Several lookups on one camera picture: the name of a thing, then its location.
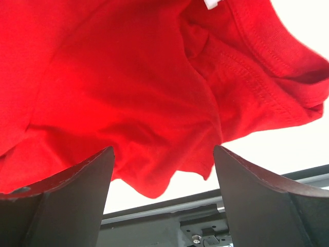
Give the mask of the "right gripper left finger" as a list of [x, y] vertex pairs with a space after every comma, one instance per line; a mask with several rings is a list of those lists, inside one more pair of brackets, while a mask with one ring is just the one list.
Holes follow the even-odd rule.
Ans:
[[1, 194], [1, 246], [95, 246], [114, 160], [108, 147], [47, 179]]

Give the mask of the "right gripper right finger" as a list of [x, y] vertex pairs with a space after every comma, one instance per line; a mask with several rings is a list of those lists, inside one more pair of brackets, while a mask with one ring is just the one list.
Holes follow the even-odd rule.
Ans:
[[215, 146], [234, 246], [328, 246], [328, 190], [305, 185]]

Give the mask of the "red t shirt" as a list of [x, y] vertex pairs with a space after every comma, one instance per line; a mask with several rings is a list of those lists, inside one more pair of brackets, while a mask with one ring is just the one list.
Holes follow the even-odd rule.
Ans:
[[270, 1], [1, 1], [1, 193], [106, 147], [156, 198], [216, 145], [321, 118], [328, 62]]

